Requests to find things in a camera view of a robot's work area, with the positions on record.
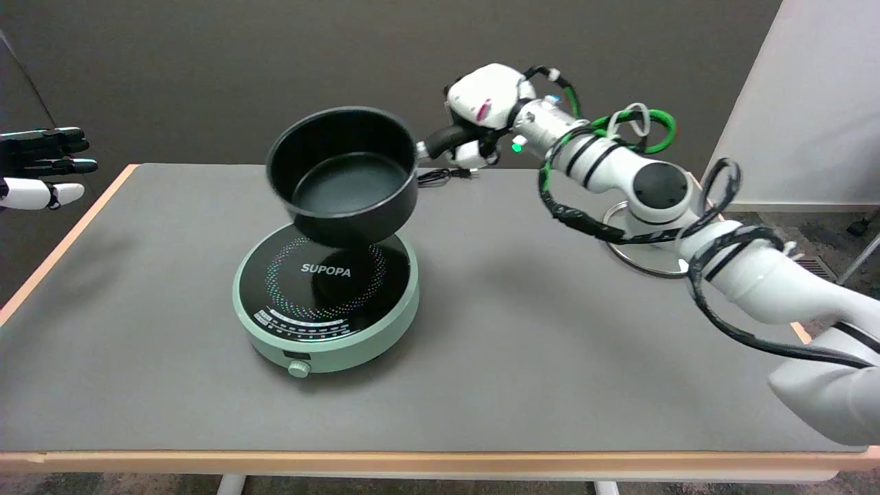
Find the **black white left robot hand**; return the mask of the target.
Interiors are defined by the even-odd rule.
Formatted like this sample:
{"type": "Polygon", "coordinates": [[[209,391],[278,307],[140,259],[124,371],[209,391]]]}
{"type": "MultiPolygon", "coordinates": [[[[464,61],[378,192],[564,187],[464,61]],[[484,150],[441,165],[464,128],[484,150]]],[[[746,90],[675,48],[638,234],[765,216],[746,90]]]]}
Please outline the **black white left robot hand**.
{"type": "Polygon", "coordinates": [[[100,168],[75,154],[90,147],[78,126],[35,129],[1,135],[1,207],[6,210],[58,210],[78,201],[85,186],[47,177],[85,175],[100,168]]]}

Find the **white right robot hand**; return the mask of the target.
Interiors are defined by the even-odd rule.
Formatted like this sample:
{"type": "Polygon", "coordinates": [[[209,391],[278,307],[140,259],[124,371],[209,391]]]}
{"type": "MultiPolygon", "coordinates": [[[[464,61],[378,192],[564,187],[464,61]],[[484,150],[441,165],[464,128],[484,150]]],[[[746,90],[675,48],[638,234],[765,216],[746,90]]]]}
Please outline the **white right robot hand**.
{"type": "Polygon", "coordinates": [[[520,101],[536,98],[531,82],[517,69],[491,63],[465,75],[450,87],[446,106],[453,118],[473,124],[478,137],[445,153],[453,166],[476,170],[499,160],[498,141],[507,135],[520,101]]]}

